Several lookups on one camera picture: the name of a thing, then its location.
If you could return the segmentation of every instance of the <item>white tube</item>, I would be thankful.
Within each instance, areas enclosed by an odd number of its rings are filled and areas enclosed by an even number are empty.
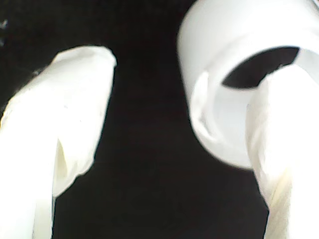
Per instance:
[[[0,238],[49,239],[52,196],[89,170],[104,124],[116,59],[76,47],[9,101],[0,122]]]
[[[190,120],[199,141],[220,160],[251,168],[245,115],[256,90],[222,82],[251,56],[286,46],[319,55],[319,11],[312,0],[198,0],[189,10],[178,54]]]

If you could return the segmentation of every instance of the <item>white pipe fitting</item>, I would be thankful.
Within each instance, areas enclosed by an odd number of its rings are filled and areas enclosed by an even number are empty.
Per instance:
[[[241,63],[266,50],[300,48],[295,63],[319,80],[319,11],[311,0],[198,0],[178,36],[193,130],[220,160],[250,169],[246,106],[256,88],[222,85]]]

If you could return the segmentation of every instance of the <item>curved white plastic piece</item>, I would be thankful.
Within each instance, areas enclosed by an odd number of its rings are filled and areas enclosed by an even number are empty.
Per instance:
[[[319,54],[319,11],[312,0],[198,0],[184,18],[178,54],[191,124],[206,150],[223,162],[251,168],[245,117],[256,89],[222,82],[251,56],[285,46]]]
[[[104,124],[116,59],[82,46],[9,101],[0,125],[0,238],[49,239],[52,197],[89,170]]]
[[[293,64],[268,75],[247,108],[246,139],[268,208],[265,239],[318,234],[319,85]]]

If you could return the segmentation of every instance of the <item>black fabric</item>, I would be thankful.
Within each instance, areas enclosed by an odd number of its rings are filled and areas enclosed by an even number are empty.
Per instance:
[[[176,35],[192,3],[0,1],[0,104],[58,51],[104,45],[118,60],[95,163],[57,199],[54,239],[263,237],[253,173],[209,155],[189,124]]]

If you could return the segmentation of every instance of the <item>circular opening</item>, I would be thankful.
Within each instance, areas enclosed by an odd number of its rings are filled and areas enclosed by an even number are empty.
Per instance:
[[[295,47],[281,47],[253,55],[229,73],[222,85],[236,89],[257,87],[267,74],[291,64],[298,51]]]
[[[246,107],[268,73],[292,63],[304,68],[314,80],[319,79],[319,54],[297,47],[280,47],[259,52],[240,62],[216,88],[210,107],[212,111],[207,114],[211,120],[206,119],[206,122],[209,129],[215,127],[218,130],[223,143],[216,152],[219,150],[228,161],[246,165]]]

